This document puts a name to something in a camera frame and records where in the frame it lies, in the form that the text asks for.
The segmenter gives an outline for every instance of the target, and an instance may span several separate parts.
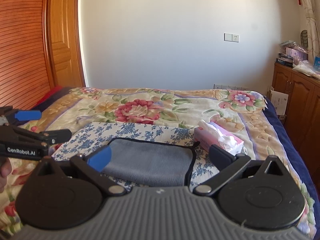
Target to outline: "plastic bag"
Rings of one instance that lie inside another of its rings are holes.
[[[281,53],[286,54],[285,48],[287,48],[287,47],[291,48],[291,49],[298,50],[303,53],[308,53],[307,48],[301,46],[300,44],[296,43],[295,41],[285,41],[285,42],[280,43]]]
[[[293,69],[307,76],[314,77],[315,79],[320,80],[320,71],[315,69],[313,65],[307,60],[299,61],[298,65],[293,64]]]

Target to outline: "floral bedspread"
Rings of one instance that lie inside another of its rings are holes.
[[[253,91],[75,88],[44,110],[40,120],[30,121],[23,128],[35,132],[68,128],[75,134],[92,122],[141,123],[192,129],[201,119],[213,121],[242,139],[252,159],[263,160],[268,155],[277,155],[282,160],[306,199],[298,228],[313,238],[316,233],[314,200],[263,114],[265,107],[263,96]],[[91,143],[84,135],[82,144]],[[14,202],[36,162],[11,159],[11,163],[12,174],[8,176],[5,191],[0,194],[0,228],[14,234],[22,226]]]

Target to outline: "gray textured grip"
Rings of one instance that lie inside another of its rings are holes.
[[[81,226],[44,231],[26,225],[13,240],[308,240],[297,228],[256,231],[229,221],[211,198],[187,187],[134,187],[109,198]]]

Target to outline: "door frame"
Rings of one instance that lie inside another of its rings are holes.
[[[54,69],[54,60],[51,42],[51,29],[50,29],[50,6],[51,0],[43,0],[42,6],[42,30],[44,40],[44,57],[47,65],[47,73],[49,77],[50,87],[53,88],[58,85],[57,75]],[[75,12],[75,35],[76,35],[76,53],[79,65],[79,72],[81,78],[81,85],[85,87],[84,73],[81,60],[80,39],[79,39],[79,22],[78,22],[78,0],[74,0]]]

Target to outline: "paper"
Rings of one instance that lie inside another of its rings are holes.
[[[277,115],[285,115],[285,110],[288,103],[288,94],[280,93],[277,91],[271,91],[271,103],[276,109]]]

